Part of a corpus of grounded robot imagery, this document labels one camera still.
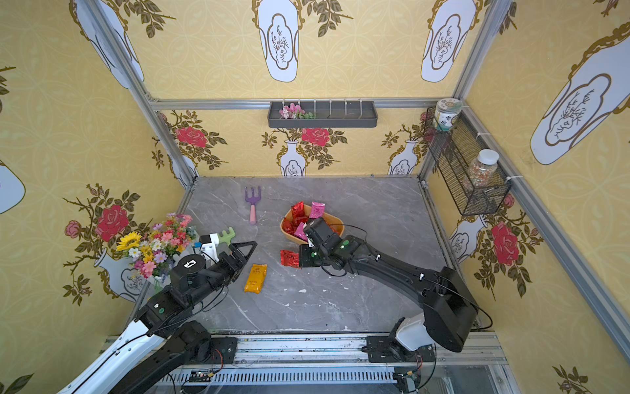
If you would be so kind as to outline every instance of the yellow flower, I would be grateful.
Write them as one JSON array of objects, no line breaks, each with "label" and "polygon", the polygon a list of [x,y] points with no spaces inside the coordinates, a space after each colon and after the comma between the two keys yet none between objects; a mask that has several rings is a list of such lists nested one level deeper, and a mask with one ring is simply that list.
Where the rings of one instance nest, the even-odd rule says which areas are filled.
[{"label": "yellow flower", "polygon": [[122,237],[120,241],[118,241],[118,246],[116,246],[116,251],[127,250],[133,247],[140,245],[140,239],[142,239],[141,235],[138,234],[137,231],[133,233],[129,233]]}]

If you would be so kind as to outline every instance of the artificial flower bouquet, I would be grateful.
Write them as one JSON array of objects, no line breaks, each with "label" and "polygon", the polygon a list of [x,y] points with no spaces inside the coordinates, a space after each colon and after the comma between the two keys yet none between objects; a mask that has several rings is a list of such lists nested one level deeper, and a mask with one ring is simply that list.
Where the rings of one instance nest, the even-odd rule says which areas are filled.
[{"label": "artificial flower bouquet", "polygon": [[116,250],[132,258],[130,265],[145,278],[165,276],[175,264],[173,255],[183,252],[197,237],[195,228],[188,227],[191,221],[190,215],[168,214],[152,231],[144,235],[134,231],[122,237]]}]

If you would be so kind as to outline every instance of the floral wallpaper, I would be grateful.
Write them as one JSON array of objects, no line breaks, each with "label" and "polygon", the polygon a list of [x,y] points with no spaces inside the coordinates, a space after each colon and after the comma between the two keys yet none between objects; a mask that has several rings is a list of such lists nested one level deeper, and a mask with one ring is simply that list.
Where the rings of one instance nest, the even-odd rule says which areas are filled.
[{"label": "floral wallpaper", "polygon": [[[164,148],[67,4],[2,5],[0,69],[15,68],[0,72],[0,93],[10,91],[0,95],[0,212],[6,174],[25,190],[0,214],[2,394],[57,392],[121,332],[133,294],[115,288],[123,273],[112,267],[123,261],[108,242],[125,220],[137,228],[163,217],[183,195],[158,170],[151,151]],[[137,17],[129,24],[140,27]]]},{"label": "floral wallpaper", "polygon": [[[191,110],[190,115],[196,117],[192,121],[187,120],[185,117],[189,115],[182,111],[163,111],[161,116],[166,119],[185,159],[190,160],[190,164],[203,177],[387,175],[391,169],[392,156],[399,155],[406,146],[409,146],[408,151],[398,162],[406,159],[411,166],[405,169],[405,173],[409,171],[412,174],[418,172],[421,158],[427,153],[420,138],[420,128],[423,127],[421,117],[426,116],[423,115],[424,108],[380,108],[379,122],[373,129],[271,129],[267,123],[267,112]],[[178,130],[182,128],[182,122],[186,122],[186,127],[194,128],[193,135],[181,136],[188,142],[179,139]],[[408,131],[392,131],[399,130],[401,124]],[[387,145],[383,145],[384,136],[390,132],[391,148],[386,149]],[[411,144],[405,143],[409,133],[417,134]],[[195,143],[203,144],[203,138],[208,140],[204,148],[196,146]],[[212,138],[215,138],[214,145],[210,142]],[[153,157],[157,167],[159,154],[164,152],[156,149],[152,150],[149,157]],[[203,150],[201,157],[215,156],[218,161],[215,160],[212,167],[206,161],[199,160],[199,156],[186,154],[191,150],[199,153]]]},{"label": "floral wallpaper", "polygon": [[[616,113],[549,165],[540,164],[530,148],[532,133],[548,111],[549,101],[565,89],[567,75],[584,70],[579,61],[585,52],[594,52],[593,43],[611,37],[611,32],[619,37],[608,41],[615,45],[606,51],[621,45],[624,30],[619,27],[628,21],[630,3],[603,3],[519,1],[518,14],[510,16],[518,30],[512,30],[510,22],[511,27],[505,30],[504,26],[503,34],[495,37],[466,100],[549,213],[626,306],[630,299],[626,241],[630,207],[619,197],[625,195],[622,185],[630,182],[630,115],[622,110],[625,101],[617,101],[621,105]],[[625,64],[624,56],[617,55],[607,65]],[[616,80],[623,83],[623,78],[619,75]],[[428,185],[445,230],[452,234],[450,242],[464,280],[493,317],[493,329],[520,391],[627,392],[628,363],[519,201],[508,194],[495,215],[461,218],[444,180],[434,174]]]},{"label": "floral wallpaper", "polygon": [[418,67],[436,0],[154,0],[176,19],[149,38],[132,13],[126,33],[160,99],[447,97],[485,17],[467,1],[475,25],[439,82]]}]

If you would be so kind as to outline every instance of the pink snack packet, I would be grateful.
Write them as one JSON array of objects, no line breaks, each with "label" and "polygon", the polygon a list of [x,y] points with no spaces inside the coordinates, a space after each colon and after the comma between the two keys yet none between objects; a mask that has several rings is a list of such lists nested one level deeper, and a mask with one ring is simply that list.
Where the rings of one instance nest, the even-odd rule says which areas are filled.
[{"label": "pink snack packet", "polygon": [[311,214],[309,215],[309,219],[317,219],[318,217],[322,217],[324,214],[324,209],[326,208],[326,204],[323,202],[315,202],[311,204]]},{"label": "pink snack packet", "polygon": [[306,226],[306,223],[300,223],[300,225],[295,229],[295,233],[293,235],[304,241],[308,241],[309,239],[306,238],[306,234],[304,234],[304,226]]}]

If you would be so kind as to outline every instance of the white vase illustration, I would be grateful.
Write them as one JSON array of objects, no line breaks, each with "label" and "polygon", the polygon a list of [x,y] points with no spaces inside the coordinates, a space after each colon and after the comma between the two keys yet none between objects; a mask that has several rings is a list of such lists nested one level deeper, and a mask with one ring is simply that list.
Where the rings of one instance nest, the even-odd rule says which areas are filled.
[{"label": "white vase illustration", "polygon": [[252,7],[254,23],[269,74],[280,82],[297,76],[298,30],[302,27],[300,0],[259,0]]},{"label": "white vase illustration", "polygon": [[94,266],[107,271],[109,283],[106,283],[105,286],[109,287],[111,292],[128,301],[135,302],[140,296],[144,278],[129,263],[131,263],[131,258],[114,260],[107,254],[107,249],[103,249],[101,257],[94,263]]},{"label": "white vase illustration", "polygon": [[459,223],[450,236],[450,247],[455,253],[457,263],[461,263],[477,250],[477,233],[487,227],[482,215],[477,215],[473,222],[463,220]]},{"label": "white vase illustration", "polygon": [[418,162],[418,157],[413,151],[418,141],[408,139],[402,152],[395,155],[389,164],[390,175],[409,175],[413,172]]},{"label": "white vase illustration", "polygon": [[481,7],[473,0],[446,0],[433,10],[420,74],[425,81],[439,82],[453,66]]},{"label": "white vase illustration", "polygon": [[287,143],[287,152],[280,157],[280,168],[283,177],[301,177],[306,175],[306,159],[300,155],[296,148],[300,141],[284,141]]},{"label": "white vase illustration", "polygon": [[[109,22],[112,28],[116,31],[118,41],[125,47],[125,54],[127,55],[127,59],[132,63],[136,75],[138,75],[141,80],[144,80],[144,75],[142,74],[142,69],[140,68],[138,58],[135,55],[134,48],[131,45],[129,36],[127,35],[125,28],[121,24],[120,18],[116,14],[116,11],[114,11],[109,5],[100,0],[97,1],[97,3],[107,17],[107,22]],[[103,37],[101,37],[100,34],[96,31],[95,25],[89,15],[89,11],[84,3],[84,0],[76,0],[74,4],[71,3],[71,13],[74,17],[74,21],[81,27],[83,34],[92,43],[92,46],[94,47],[94,49],[96,49],[96,53],[98,53],[98,55],[101,57],[101,60],[112,72],[116,80],[124,88],[129,89],[129,87],[131,86],[130,81],[122,73],[121,65],[117,64],[114,61],[110,48],[103,43]]]},{"label": "white vase illustration", "polygon": [[25,192],[22,181],[0,160],[0,214],[18,205]]},{"label": "white vase illustration", "polygon": [[612,112],[629,104],[630,23],[598,40],[572,67],[569,81],[542,117],[530,142],[540,164],[551,164],[593,131]]}]

